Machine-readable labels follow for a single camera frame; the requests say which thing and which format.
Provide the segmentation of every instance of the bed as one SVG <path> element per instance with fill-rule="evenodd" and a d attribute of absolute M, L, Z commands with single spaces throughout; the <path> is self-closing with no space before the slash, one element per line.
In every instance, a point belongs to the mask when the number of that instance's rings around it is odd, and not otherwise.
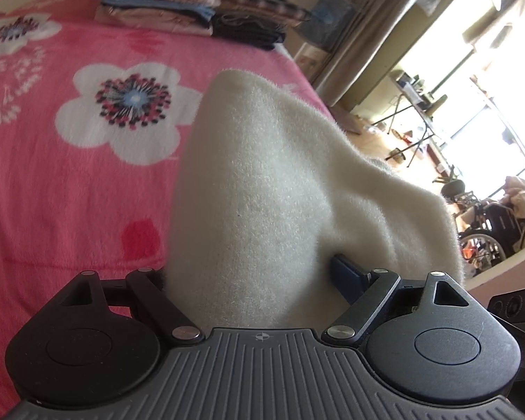
<path fill-rule="evenodd" d="M 103 26 L 97 4 L 0 15 L 0 416 L 18 399 L 4 350 L 61 286 L 163 266 L 180 154 L 220 71 L 255 72 L 328 114 L 283 49 Z"/>

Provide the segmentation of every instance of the silver screw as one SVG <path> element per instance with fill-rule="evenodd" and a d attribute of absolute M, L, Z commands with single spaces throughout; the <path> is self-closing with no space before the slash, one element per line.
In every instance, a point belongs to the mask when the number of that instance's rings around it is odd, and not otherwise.
<path fill-rule="evenodd" d="M 200 336 L 200 330 L 196 327 L 184 325 L 183 327 L 175 328 L 171 334 L 174 338 L 181 341 L 191 341 L 191 339 L 196 339 Z"/>
<path fill-rule="evenodd" d="M 334 339 L 349 339 L 355 334 L 354 329 L 348 325 L 333 325 L 327 330 L 327 335 Z"/>

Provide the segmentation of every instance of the white fuzzy fabric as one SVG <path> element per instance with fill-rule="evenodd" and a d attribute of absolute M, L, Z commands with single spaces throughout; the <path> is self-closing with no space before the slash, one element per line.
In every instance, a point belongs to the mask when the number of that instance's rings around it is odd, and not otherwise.
<path fill-rule="evenodd" d="M 441 197 L 364 158 L 333 122 L 265 79 L 220 73 L 181 158 L 169 298 L 207 332 L 320 331 L 348 307 L 329 281 L 337 252 L 365 269 L 462 282 Z"/>

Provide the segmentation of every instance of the curtain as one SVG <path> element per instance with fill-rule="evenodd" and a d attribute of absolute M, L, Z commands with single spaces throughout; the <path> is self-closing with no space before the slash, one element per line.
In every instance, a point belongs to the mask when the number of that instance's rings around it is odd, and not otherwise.
<path fill-rule="evenodd" d="M 334 105 L 358 79 L 381 44 L 416 0 L 353 0 L 360 10 L 321 73 L 314 88 Z"/>

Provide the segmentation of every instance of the crosshair symbol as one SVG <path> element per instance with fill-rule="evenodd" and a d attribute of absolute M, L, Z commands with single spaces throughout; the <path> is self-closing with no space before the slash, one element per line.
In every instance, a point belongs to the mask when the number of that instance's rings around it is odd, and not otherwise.
<path fill-rule="evenodd" d="M 269 339 L 270 335 L 262 331 L 261 333 L 256 334 L 255 338 L 258 339 L 259 341 L 264 341 L 265 339 Z"/>

